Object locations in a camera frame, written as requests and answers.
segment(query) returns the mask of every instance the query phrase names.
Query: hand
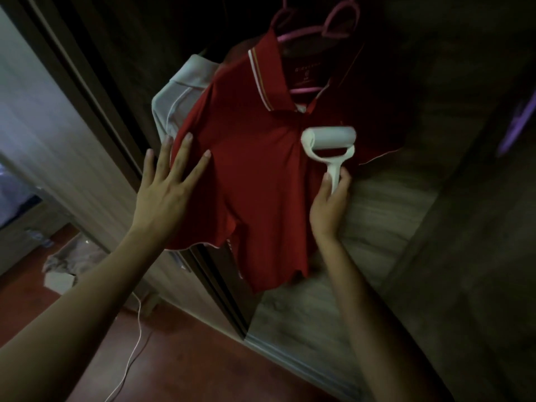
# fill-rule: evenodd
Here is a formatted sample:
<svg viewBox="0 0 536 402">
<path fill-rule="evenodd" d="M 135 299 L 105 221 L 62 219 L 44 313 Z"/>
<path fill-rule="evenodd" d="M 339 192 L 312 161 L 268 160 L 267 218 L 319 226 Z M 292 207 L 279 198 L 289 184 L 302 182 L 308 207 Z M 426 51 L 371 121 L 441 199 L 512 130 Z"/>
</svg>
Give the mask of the hand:
<svg viewBox="0 0 536 402">
<path fill-rule="evenodd" d="M 165 244 L 180 228 L 188 199 L 211 157 L 211 152 L 206 151 L 190 175 L 181 182 L 192 145 L 191 133 L 184 137 L 170 169 L 172 145 L 173 138 L 166 137 L 160 150 L 156 172 L 153 165 L 154 152 L 152 149 L 147 151 L 134 220 L 129 231 L 130 235 L 141 233 L 159 244 Z"/>
<path fill-rule="evenodd" d="M 318 245 L 326 240 L 337 240 L 337 230 L 348 204 L 351 183 L 350 173 L 346 168 L 341 168 L 339 185 L 331 194 L 331 176 L 328 173 L 324 175 L 309 213 L 312 234 Z"/>
</svg>

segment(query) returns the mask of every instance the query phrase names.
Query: finger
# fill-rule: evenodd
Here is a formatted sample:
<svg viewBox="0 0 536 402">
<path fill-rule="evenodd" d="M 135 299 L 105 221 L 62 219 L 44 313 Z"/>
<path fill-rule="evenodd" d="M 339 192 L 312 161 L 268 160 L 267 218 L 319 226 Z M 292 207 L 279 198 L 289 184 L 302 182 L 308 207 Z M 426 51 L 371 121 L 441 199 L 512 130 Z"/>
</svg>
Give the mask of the finger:
<svg viewBox="0 0 536 402">
<path fill-rule="evenodd" d="M 157 171 L 154 175 L 155 181 L 163 181 L 169 174 L 169 156 L 172 145 L 173 138 L 170 135 L 166 135 L 162 143 L 162 148 L 160 148 L 160 155 L 158 156 Z"/>
<path fill-rule="evenodd" d="M 173 162 L 173 166 L 171 167 L 171 171 L 169 173 L 170 177 L 174 181 L 181 181 L 182 174 L 184 173 L 184 168 L 186 168 L 186 164 L 188 162 L 188 156 L 190 156 L 192 139 L 192 133 L 189 132 L 188 134 L 186 134 L 186 136 L 181 142 L 181 147 L 178 150 L 178 154 L 175 157 L 175 162 Z"/>
<path fill-rule="evenodd" d="M 154 179 L 154 151 L 148 149 L 145 153 L 145 159 L 143 161 L 143 175 L 142 175 L 142 184 L 140 188 L 147 188 L 151 185 Z"/>
<path fill-rule="evenodd" d="M 320 185 L 320 190 L 318 191 L 318 194 L 316 195 L 315 200 L 322 200 L 325 202 L 329 196 L 331 195 L 331 175 L 329 173 L 325 173 L 322 178 L 322 184 Z"/>
<path fill-rule="evenodd" d="M 207 151 L 203 154 L 199 162 L 197 162 L 196 167 L 192 169 L 190 175 L 188 175 L 188 177 L 184 180 L 182 185 L 186 188 L 187 191 L 191 192 L 194 189 L 197 182 L 205 172 L 205 169 L 207 168 L 207 166 L 209 166 L 211 156 L 212 153 L 207 149 Z"/>
<path fill-rule="evenodd" d="M 346 168 L 340 168 L 340 181 L 339 185 L 333 192 L 333 198 L 337 200 L 344 200 L 348 197 L 348 190 L 352 184 L 352 176 Z"/>
</svg>

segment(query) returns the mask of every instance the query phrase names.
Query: white cable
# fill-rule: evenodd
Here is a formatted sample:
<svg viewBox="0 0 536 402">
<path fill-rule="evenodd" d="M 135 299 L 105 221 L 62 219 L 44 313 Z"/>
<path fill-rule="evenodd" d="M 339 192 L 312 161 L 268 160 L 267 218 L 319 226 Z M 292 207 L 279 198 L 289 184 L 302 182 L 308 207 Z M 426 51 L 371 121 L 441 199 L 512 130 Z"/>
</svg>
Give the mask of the white cable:
<svg viewBox="0 0 536 402">
<path fill-rule="evenodd" d="M 136 294 L 134 292 L 132 292 L 132 295 L 134 295 L 134 297 L 138 300 L 138 303 L 139 303 L 139 307 L 138 307 L 138 328 L 139 328 L 139 337 L 138 337 L 138 341 L 136 343 L 136 345 L 134 346 L 134 350 L 132 350 L 132 352 L 130 353 L 130 357 L 129 357 L 129 360 L 126 362 L 126 368 L 125 368 L 125 374 L 123 375 L 123 378 L 121 379 L 121 382 L 119 382 L 117 384 L 117 386 L 115 387 L 115 389 L 111 392 L 110 395 L 108 395 L 108 398 L 106 398 L 106 400 L 104 402 L 108 402 L 108 400 L 111 398 L 111 396 L 117 391 L 117 389 L 123 384 L 123 382 L 125 381 L 126 379 L 126 373 L 129 372 L 129 368 L 130 368 L 130 360 L 132 358 L 132 356 L 134 355 L 134 352 L 136 351 L 136 349 L 138 348 L 138 345 L 139 345 L 139 342 L 141 341 L 142 339 L 142 324 L 141 322 L 139 321 L 139 315 L 142 311 L 142 301 L 139 299 L 139 297 L 136 296 Z"/>
</svg>

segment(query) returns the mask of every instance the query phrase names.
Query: forearm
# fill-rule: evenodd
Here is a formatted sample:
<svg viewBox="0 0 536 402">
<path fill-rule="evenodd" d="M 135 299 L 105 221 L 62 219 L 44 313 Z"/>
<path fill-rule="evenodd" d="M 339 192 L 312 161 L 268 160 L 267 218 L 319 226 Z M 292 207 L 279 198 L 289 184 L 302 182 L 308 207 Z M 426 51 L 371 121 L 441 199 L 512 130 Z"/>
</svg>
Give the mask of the forearm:
<svg viewBox="0 0 536 402">
<path fill-rule="evenodd" d="M 378 401 L 452 400 L 422 351 L 367 283 L 343 245 L 319 240 L 358 363 Z"/>
<path fill-rule="evenodd" d="M 0 399 L 63 400 L 163 244 L 129 235 L 0 349 Z"/>
</svg>

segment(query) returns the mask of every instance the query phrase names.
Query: red floor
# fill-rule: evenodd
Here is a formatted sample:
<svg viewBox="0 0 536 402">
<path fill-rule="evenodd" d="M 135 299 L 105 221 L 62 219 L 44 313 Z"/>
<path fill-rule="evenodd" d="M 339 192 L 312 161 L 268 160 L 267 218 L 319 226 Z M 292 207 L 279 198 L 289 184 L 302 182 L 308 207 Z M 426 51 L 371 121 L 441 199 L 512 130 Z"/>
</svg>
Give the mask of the red floor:
<svg viewBox="0 0 536 402">
<path fill-rule="evenodd" d="M 41 267 L 77 233 L 66 226 L 50 249 L 38 248 L 0 277 L 0 345 L 58 295 L 43 287 Z M 115 399 L 121 401 L 335 401 L 235 340 L 167 304 L 142 321 L 143 350 Z M 121 380 L 138 338 L 136 315 L 117 316 L 71 402 L 104 401 Z"/>
</svg>

